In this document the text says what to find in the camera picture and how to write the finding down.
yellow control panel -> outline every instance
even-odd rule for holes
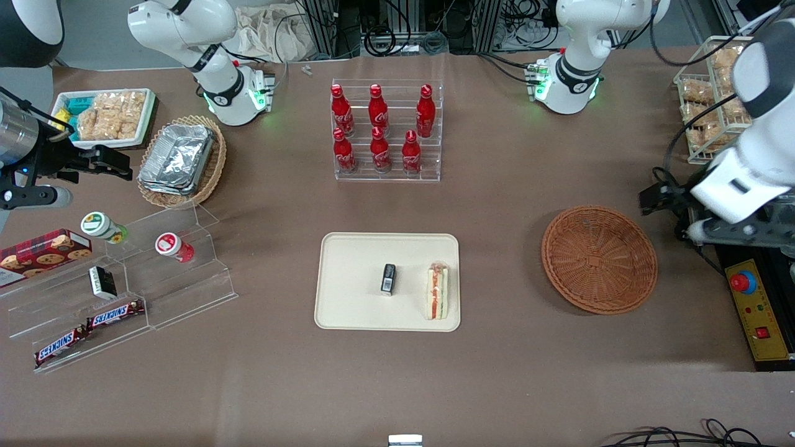
[[[770,309],[767,293],[753,259],[726,269],[731,295],[743,323],[754,360],[788,360],[789,351]]]

white plastic bag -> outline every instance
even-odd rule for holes
[[[302,12],[295,3],[236,8],[239,41],[236,52],[274,62],[302,60],[314,55],[317,47],[304,23],[308,20],[304,15],[285,18],[279,26],[284,17]]]

foil container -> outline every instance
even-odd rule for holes
[[[138,181],[154,192],[188,196],[199,187],[215,135],[205,126],[171,124],[161,132]]]

cookie box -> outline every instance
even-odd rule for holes
[[[91,241],[64,228],[0,252],[0,288],[91,256]]]
[[[55,105],[52,107],[52,112],[50,113],[50,115],[55,116],[55,114],[62,107],[66,106],[66,102],[72,98],[94,98],[100,93],[122,93],[127,90],[139,91],[141,93],[146,94],[143,111],[141,112],[141,118],[138,120],[138,127],[136,128],[135,131],[135,138],[124,138],[119,140],[77,140],[73,141],[72,144],[74,147],[78,147],[83,150],[90,150],[92,147],[98,144],[113,148],[138,146],[142,144],[144,141],[144,138],[146,136],[146,131],[149,128],[149,121],[152,118],[152,112],[154,110],[155,95],[154,92],[149,90],[148,88],[66,91],[64,93],[58,94],[58,96],[55,99]]]

red button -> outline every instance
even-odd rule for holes
[[[738,292],[745,292],[750,287],[750,281],[748,281],[748,277],[744,274],[733,274],[731,278],[729,278],[729,285],[733,290]]]
[[[770,338],[770,331],[766,327],[756,328],[756,338]]]

